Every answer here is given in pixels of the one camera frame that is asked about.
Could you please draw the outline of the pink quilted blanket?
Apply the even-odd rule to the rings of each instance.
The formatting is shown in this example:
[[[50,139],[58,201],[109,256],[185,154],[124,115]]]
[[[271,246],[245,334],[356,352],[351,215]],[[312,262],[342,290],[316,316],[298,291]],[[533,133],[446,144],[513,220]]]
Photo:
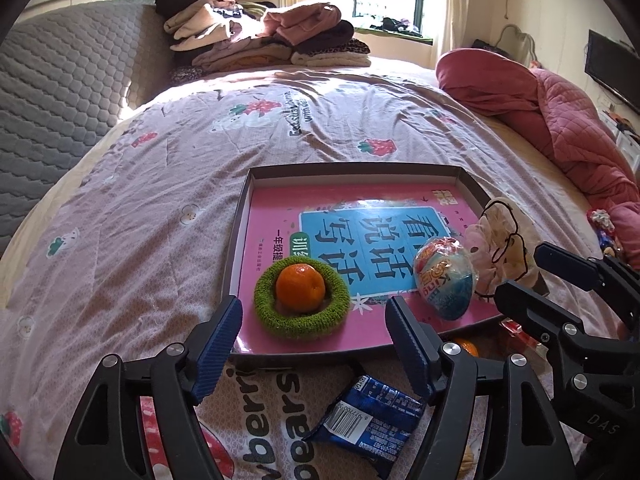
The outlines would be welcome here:
[[[476,114],[495,117],[565,174],[613,221],[628,263],[639,266],[639,187],[590,97],[550,70],[463,48],[437,62],[439,88]]]

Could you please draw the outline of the white plush pouch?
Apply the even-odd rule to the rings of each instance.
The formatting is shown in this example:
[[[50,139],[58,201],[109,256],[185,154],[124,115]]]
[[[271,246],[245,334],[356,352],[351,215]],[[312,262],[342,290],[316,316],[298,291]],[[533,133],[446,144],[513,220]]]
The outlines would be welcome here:
[[[491,200],[463,234],[477,275],[475,295],[491,300],[507,280],[533,288],[540,278],[534,259],[540,243],[534,222],[517,203],[506,197]]]

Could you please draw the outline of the strawberry print quilt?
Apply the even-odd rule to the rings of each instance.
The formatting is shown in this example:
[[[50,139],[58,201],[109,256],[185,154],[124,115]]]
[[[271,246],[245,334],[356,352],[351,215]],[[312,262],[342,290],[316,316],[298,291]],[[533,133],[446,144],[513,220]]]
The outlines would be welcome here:
[[[24,222],[2,278],[1,428],[49,479],[101,359],[154,356],[217,307],[235,209],[258,166],[464,168],[549,242],[599,251],[574,184],[516,132],[472,115],[430,70],[287,67],[168,90],[115,127]]]

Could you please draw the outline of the black flat television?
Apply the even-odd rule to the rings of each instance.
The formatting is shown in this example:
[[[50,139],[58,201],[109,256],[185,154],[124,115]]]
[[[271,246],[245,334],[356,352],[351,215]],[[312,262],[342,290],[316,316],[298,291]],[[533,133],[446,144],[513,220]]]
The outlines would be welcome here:
[[[640,65],[634,52],[590,29],[585,73],[639,113]]]

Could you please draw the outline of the grey quilted headboard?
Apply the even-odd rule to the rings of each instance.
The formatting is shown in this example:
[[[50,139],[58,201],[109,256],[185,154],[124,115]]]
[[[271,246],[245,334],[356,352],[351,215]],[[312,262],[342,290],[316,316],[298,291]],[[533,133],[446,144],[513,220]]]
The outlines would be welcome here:
[[[163,19],[144,0],[66,6],[1,44],[1,244],[126,113],[168,86]]]

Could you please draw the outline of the blue egg toy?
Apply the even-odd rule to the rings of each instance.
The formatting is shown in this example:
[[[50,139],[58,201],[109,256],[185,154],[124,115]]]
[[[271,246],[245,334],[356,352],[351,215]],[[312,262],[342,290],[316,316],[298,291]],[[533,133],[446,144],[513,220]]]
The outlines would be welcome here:
[[[453,237],[436,237],[413,259],[416,290],[446,321],[462,318],[469,309],[477,282],[469,252]]]

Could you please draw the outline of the orange mandarin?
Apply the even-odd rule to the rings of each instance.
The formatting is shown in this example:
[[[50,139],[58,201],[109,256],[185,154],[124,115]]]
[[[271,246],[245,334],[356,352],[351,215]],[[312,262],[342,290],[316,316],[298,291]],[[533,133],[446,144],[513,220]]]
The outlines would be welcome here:
[[[468,352],[471,356],[475,356],[476,358],[480,356],[480,352],[478,352],[477,346],[471,341],[463,338],[456,338],[454,342],[466,352]]]
[[[276,281],[276,299],[286,312],[316,312],[326,296],[326,282],[310,264],[294,263],[284,268]]]

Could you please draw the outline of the pile of folded clothes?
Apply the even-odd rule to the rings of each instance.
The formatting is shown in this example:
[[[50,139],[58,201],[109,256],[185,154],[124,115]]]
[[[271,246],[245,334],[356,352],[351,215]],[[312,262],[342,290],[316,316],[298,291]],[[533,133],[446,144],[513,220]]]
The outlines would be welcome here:
[[[155,0],[178,77],[293,64],[368,67],[370,48],[331,3]]]

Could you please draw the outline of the cream curtain right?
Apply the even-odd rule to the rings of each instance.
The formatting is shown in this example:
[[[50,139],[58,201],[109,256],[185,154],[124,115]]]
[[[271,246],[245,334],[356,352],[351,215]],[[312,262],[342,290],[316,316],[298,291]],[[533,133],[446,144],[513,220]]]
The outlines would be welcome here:
[[[434,0],[435,29],[431,63],[463,44],[470,0]]]

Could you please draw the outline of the blue snack packet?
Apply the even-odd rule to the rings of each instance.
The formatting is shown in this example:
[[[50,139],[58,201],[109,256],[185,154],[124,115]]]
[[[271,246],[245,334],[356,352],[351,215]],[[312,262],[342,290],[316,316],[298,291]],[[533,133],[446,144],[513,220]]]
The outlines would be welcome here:
[[[304,439],[332,443],[361,456],[378,478],[386,479],[424,410],[423,402],[362,374],[352,378]]]

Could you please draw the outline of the red white egg toy wrapper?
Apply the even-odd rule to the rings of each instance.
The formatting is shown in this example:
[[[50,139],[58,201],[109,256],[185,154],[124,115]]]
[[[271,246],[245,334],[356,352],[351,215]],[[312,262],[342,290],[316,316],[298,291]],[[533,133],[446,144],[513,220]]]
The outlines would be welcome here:
[[[501,336],[506,345],[518,353],[526,351],[534,352],[541,359],[547,356],[547,348],[536,341],[533,337],[526,334],[522,326],[510,318],[504,318],[500,321]]]

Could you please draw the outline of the white drawer cabinet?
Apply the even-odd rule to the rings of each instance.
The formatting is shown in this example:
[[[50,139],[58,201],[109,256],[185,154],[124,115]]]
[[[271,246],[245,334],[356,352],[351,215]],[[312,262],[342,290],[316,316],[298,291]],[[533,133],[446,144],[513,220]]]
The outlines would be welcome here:
[[[600,110],[602,122],[612,131],[615,143],[626,158],[631,170],[638,174],[640,160],[639,136],[630,121],[610,110]]]

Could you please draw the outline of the small colourful doll toy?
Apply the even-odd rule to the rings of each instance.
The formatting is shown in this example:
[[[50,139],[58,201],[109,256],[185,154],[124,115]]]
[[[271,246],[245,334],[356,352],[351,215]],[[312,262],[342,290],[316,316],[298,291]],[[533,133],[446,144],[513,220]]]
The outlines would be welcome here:
[[[623,246],[608,212],[600,208],[590,209],[587,212],[587,220],[597,235],[602,254],[623,260]]]

